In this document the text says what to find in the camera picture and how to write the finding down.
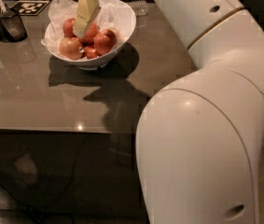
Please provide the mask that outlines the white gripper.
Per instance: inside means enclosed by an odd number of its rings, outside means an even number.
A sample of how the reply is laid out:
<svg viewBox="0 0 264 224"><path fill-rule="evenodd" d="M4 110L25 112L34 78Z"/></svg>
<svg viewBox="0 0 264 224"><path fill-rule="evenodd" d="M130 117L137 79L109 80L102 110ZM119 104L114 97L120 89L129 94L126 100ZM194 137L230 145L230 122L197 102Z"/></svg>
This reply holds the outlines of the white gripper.
<svg viewBox="0 0 264 224"><path fill-rule="evenodd" d="M88 31L99 10L99 0L78 0L73 33L81 38Z"/></svg>

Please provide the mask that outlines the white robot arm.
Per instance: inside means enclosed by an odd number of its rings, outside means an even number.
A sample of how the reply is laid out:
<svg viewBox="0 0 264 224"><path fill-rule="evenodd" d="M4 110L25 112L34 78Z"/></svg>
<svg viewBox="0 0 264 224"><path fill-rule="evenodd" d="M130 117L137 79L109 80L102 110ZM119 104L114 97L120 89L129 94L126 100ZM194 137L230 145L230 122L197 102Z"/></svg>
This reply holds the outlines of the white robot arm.
<svg viewBox="0 0 264 224"><path fill-rule="evenodd" d="M155 94L136 158L150 224L258 224L264 32L239 0L154 0L196 72Z"/></svg>

